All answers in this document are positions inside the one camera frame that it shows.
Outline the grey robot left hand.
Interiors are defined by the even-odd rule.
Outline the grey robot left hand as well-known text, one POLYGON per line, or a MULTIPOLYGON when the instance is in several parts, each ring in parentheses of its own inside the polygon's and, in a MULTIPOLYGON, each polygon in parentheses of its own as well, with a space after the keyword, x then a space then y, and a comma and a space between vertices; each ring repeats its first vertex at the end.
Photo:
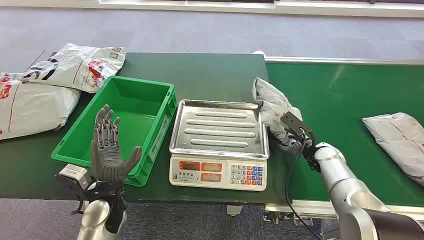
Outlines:
POLYGON ((91 170, 99 182, 122 184, 140 161, 143 149, 135 146, 129 157, 123 160, 119 142, 120 118, 113 118, 113 115, 114 111, 106 104, 95 116, 90 143, 91 170))

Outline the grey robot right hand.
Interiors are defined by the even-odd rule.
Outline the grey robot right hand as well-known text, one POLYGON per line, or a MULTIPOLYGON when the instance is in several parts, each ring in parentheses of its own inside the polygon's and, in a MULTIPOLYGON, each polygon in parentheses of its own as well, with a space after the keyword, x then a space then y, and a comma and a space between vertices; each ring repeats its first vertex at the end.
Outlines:
POLYGON ((304 137, 303 135, 297 138, 297 136, 287 133, 283 141, 277 144, 280 151, 290 154, 299 155, 302 153, 304 146, 310 147, 312 145, 312 139, 310 137, 304 137))

